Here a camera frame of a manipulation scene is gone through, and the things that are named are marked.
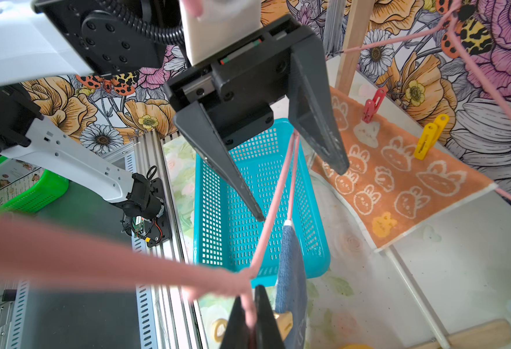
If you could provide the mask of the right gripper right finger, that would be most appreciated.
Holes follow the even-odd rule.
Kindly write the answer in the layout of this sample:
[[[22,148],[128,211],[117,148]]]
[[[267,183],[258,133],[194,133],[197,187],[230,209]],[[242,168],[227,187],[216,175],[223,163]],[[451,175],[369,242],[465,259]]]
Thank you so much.
[[[255,288],[255,306],[257,322],[253,332],[253,347],[256,349],[285,349],[264,286],[259,285]]]

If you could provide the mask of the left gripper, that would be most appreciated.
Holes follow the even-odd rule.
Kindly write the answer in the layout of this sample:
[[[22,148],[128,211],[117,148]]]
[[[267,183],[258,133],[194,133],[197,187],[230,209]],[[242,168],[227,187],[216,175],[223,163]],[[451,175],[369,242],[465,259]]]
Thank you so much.
[[[273,125],[274,103],[288,97],[289,122],[331,169],[342,175],[350,167],[322,42],[291,15],[188,68],[164,90],[179,132],[259,222],[263,211],[228,150]]]

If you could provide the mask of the blue towel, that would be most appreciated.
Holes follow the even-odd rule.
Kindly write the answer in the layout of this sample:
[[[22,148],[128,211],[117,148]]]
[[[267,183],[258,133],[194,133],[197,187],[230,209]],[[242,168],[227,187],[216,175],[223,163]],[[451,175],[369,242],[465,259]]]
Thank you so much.
[[[277,274],[275,311],[291,312],[293,328],[284,340],[286,348],[304,348],[308,294],[303,254],[296,236],[294,223],[286,220],[282,231],[282,245]]]

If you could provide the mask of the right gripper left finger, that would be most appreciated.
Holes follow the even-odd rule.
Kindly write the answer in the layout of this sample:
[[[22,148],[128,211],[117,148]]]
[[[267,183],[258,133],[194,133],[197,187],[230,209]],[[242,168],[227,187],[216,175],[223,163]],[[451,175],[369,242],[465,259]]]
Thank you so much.
[[[237,297],[230,312],[220,349],[248,349],[249,346],[250,328],[246,324],[241,298]]]

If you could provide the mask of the beige clothespin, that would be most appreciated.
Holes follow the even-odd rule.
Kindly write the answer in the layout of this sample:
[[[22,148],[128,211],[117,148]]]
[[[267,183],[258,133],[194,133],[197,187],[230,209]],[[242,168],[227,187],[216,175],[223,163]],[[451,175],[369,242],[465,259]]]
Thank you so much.
[[[293,329],[293,314],[290,311],[281,314],[274,312],[274,318],[276,320],[282,341],[285,341]]]

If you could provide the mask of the pink hanger with blue towel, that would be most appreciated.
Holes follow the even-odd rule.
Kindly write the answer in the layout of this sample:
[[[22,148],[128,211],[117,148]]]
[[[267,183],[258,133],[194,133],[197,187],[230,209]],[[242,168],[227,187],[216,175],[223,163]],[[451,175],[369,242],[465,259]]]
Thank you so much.
[[[263,231],[252,265],[239,273],[134,253],[110,241],[62,227],[0,216],[0,280],[28,279],[42,286],[130,289],[137,284],[182,286],[189,301],[207,293],[241,298],[248,327],[257,321],[251,281],[266,250]]]

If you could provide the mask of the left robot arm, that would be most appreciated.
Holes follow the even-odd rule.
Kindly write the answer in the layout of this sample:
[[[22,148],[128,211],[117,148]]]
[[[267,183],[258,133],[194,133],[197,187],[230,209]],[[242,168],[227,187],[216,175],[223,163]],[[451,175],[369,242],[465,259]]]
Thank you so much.
[[[184,51],[188,68],[164,85],[175,125],[247,205],[263,212],[230,150],[288,119],[338,174],[349,168],[333,115],[322,43],[285,15],[263,26],[259,1],[0,1],[0,155],[79,183],[128,217],[158,221],[162,186],[125,173],[92,149],[96,107],[64,79],[88,89],[141,68],[162,68]]]

